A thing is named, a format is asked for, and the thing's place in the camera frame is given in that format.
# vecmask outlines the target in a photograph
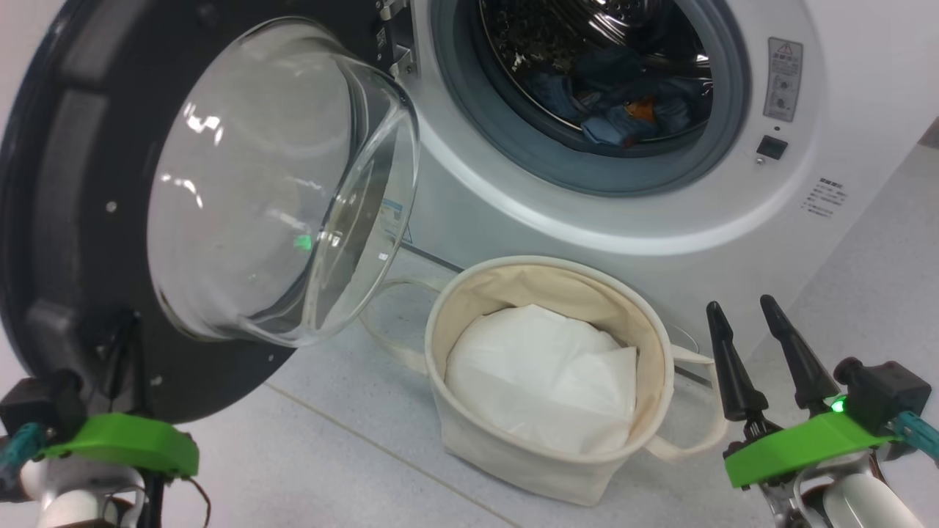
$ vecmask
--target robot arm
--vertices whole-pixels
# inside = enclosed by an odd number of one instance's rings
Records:
[[[734,349],[720,305],[708,323],[724,404],[731,421],[746,421],[746,440],[731,443],[724,465],[735,488],[759,487],[777,528],[921,528],[880,475],[872,447],[891,444],[888,459],[923,449],[939,458],[939,433],[923,422],[931,387],[895,362],[864,367],[854,358],[835,371],[840,390],[776,301],[761,298],[770,332],[793,375],[795,401],[809,419],[782,428],[763,418],[765,396],[753,387]]]

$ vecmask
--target washing machine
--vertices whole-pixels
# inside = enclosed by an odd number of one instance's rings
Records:
[[[593,266],[704,350],[717,300],[746,356],[939,110],[926,0],[2,9],[11,346],[174,423],[338,332],[401,243]]]
[[[630,7],[586,3],[607,8],[594,25]],[[939,33],[926,21],[939,6],[675,4],[709,62],[710,118],[609,152],[571,141],[577,131],[512,89],[486,48],[518,30],[517,13],[488,14],[502,18],[492,28],[478,2],[414,0],[420,79],[408,86],[423,149],[410,243],[461,268],[513,254],[588,264],[704,350],[703,307],[717,300],[746,358],[766,335],[760,295],[795,300],[935,118]]]

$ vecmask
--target white sticker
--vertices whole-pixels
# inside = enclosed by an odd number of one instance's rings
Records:
[[[831,218],[847,199],[848,194],[844,192],[844,185],[830,179],[819,178],[815,187],[802,201],[800,209],[822,218]]]
[[[802,81],[802,44],[769,39],[769,80],[763,115],[793,122]]]

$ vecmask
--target white laundry bag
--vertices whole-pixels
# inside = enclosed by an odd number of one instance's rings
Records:
[[[616,451],[636,408],[636,348],[536,304],[480,316],[447,357],[447,388],[470,412],[570,455]]]
[[[727,431],[714,360],[672,345],[652,307],[605,273],[557,258],[509,256],[473,266],[445,285],[386,281],[376,295],[400,284],[419,284],[440,293],[427,320],[423,355],[375,332],[368,310],[362,312],[366,330],[396,359],[428,375],[446,449],[506,482],[570,503],[595,505],[613,474],[641,448],[674,461],[713,447]],[[628,438],[619,449],[575,455],[527,442],[476,416],[447,387],[447,358],[470,324],[480,316],[529,304],[588,322],[619,343],[636,347],[635,410]],[[676,361],[706,365],[714,387],[711,430],[688,448],[655,434],[669,409]]]

